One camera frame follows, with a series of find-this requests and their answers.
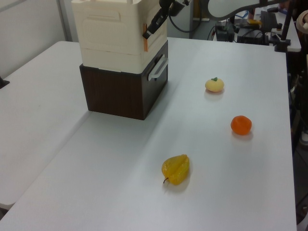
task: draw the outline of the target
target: white drawer handle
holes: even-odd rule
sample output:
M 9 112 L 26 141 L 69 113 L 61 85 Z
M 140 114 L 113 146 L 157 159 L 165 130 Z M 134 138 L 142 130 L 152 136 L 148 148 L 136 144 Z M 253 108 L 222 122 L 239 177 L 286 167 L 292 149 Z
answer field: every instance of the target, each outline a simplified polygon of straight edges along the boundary
M 167 65 L 168 65 L 168 58 L 165 58 L 165 55 L 163 55 L 160 58 L 160 60 L 156 63 L 153 70 L 150 72 L 148 80 L 150 81 L 152 78 L 159 78 Z

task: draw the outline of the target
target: black device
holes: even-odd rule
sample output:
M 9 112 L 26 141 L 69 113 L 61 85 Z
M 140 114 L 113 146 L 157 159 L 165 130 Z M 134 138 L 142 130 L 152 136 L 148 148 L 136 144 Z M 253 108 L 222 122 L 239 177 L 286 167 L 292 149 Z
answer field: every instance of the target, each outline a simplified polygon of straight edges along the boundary
M 277 28 L 277 19 L 275 13 L 261 11 L 261 30 L 264 32 L 271 32 L 273 28 Z
M 165 22 L 168 16 L 177 16 L 178 13 L 184 8 L 185 5 L 180 4 L 175 0 L 159 0 L 161 9 L 157 12 L 151 21 L 147 31 L 142 35 L 145 39 L 148 39 L 151 34 L 154 34 L 161 25 Z
M 0 77 L 0 89 L 1 88 L 4 88 L 6 85 L 8 85 L 10 82 L 9 81 L 6 81 L 6 80 L 3 80 L 1 77 Z
M 269 8 L 269 9 L 267 10 L 267 12 L 270 12 L 270 13 L 277 13 L 277 12 L 278 12 L 278 7 Z
M 215 24 L 215 33 L 217 37 L 217 41 L 229 41 L 233 42 L 234 40 L 234 29 L 232 23 L 225 22 L 217 22 Z
M 258 30 L 260 28 L 259 24 L 249 24 L 247 22 L 247 19 L 244 19 L 244 18 L 235 19 L 234 25 L 238 28 L 247 28 L 247 29 L 255 29 L 255 30 Z
M 238 43 L 262 44 L 262 31 L 241 28 L 237 35 Z

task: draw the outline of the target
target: metal stand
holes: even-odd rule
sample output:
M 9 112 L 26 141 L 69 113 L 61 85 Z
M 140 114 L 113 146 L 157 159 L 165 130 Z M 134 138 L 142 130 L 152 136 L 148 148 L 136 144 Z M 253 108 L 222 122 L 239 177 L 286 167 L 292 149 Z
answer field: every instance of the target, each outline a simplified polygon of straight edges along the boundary
M 277 45 L 275 46 L 275 51 L 276 52 L 284 52 L 286 53 L 288 51 L 288 46 L 290 46 L 291 42 L 287 38 L 287 33 L 289 30 L 291 18 L 292 18 L 292 13 L 294 9 L 295 1 L 291 0 L 287 12 L 287 16 L 285 18 L 283 30 L 282 30 L 282 36 L 280 38 L 280 41 L 277 42 Z
M 1 88 L 4 88 L 6 85 L 8 85 L 10 82 L 9 81 L 6 81 L 6 80 L 3 80 L 1 77 L 0 77 L 0 89 Z

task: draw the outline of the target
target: white table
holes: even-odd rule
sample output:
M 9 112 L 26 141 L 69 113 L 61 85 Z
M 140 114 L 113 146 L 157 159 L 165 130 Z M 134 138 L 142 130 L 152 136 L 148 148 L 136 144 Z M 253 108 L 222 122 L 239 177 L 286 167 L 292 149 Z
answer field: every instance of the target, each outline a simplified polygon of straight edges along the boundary
M 0 89 L 0 207 L 9 209 L 89 112 L 77 43 L 58 42 Z
M 272 6 L 268 6 L 268 7 L 256 8 L 254 19 L 256 19 L 256 20 L 260 19 L 261 11 L 266 11 L 267 8 L 277 7 L 277 6 L 278 5 L 276 4 L 276 5 L 272 5 Z M 281 23 L 282 28 L 283 28 L 286 15 L 281 13 L 281 12 L 277 12 L 275 14 L 276 14 L 277 23 Z M 287 39 L 291 40 L 291 45 L 288 46 L 288 52 L 300 52 L 301 51 L 302 47 L 300 45 L 298 35 L 297 35 L 297 31 L 296 31 L 295 25 L 293 23 L 293 20 L 291 20 L 291 22 L 290 22 L 289 30 L 288 30 L 288 33 L 287 33 Z
M 0 231 L 295 231 L 285 54 L 169 38 L 168 69 L 145 121 L 92 113 Z M 223 94 L 205 92 L 213 77 Z M 250 135 L 232 133 L 237 115 Z M 183 153 L 190 176 L 163 184 L 162 163 Z

